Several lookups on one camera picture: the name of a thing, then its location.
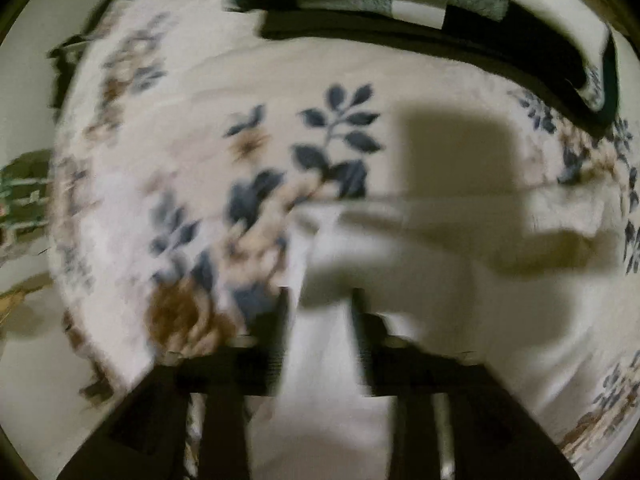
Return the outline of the white knitted sock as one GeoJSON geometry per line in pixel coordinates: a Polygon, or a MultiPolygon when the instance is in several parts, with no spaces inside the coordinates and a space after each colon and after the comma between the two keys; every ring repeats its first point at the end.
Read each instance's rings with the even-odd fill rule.
{"type": "Polygon", "coordinates": [[[620,352],[623,214],[606,184],[295,208],[286,232],[294,322],[278,396],[250,424],[258,479],[379,479],[390,400],[364,385],[347,324],[362,288],[393,335],[484,364],[575,469],[606,440],[620,352]]]}

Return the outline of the floral fleece blanket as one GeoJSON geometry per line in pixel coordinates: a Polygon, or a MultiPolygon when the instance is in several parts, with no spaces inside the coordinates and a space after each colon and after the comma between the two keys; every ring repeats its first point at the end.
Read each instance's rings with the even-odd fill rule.
{"type": "MultiPolygon", "coordinates": [[[[611,27],[618,112],[586,129],[515,80],[439,55],[262,36],[230,0],[114,0],[64,103],[52,162],[52,266],[70,338],[120,396],[157,365],[210,356],[290,293],[297,207],[609,185],[620,280],[602,333],[620,352],[606,440],[575,479],[635,477],[639,447],[639,59],[611,27]]],[[[186,414],[181,479],[201,479],[207,396],[186,414]]]]}

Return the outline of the black fabric storage organizer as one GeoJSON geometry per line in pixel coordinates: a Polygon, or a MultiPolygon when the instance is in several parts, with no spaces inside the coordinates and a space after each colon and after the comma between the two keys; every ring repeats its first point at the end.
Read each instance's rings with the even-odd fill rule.
{"type": "Polygon", "coordinates": [[[511,78],[576,124],[608,128],[620,87],[610,25],[582,0],[509,0],[501,21],[450,8],[434,29],[357,11],[302,9],[296,0],[230,0],[262,11],[262,36],[341,38],[455,58],[511,78]]]}

